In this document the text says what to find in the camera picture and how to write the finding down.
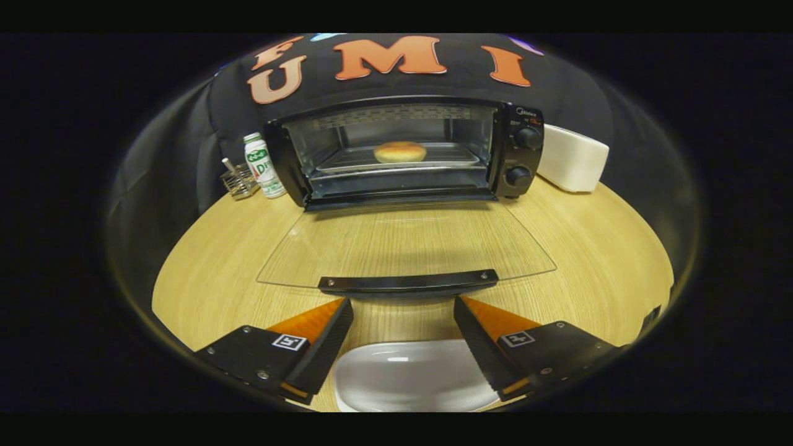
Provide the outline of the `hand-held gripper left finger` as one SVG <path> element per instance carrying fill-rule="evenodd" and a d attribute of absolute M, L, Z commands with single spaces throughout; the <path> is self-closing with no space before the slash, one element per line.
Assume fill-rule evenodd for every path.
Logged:
<path fill-rule="evenodd" d="M 193 355 L 268 397 L 310 404 L 353 320 L 351 299 L 342 297 L 268 328 L 242 325 Z"/>

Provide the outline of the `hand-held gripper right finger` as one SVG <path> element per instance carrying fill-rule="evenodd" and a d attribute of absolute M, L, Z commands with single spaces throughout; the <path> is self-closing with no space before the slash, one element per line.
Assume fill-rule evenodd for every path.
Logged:
<path fill-rule="evenodd" d="M 541 324 L 458 295 L 454 321 L 499 399 L 536 399 L 562 390 L 623 350 L 567 321 Z"/>

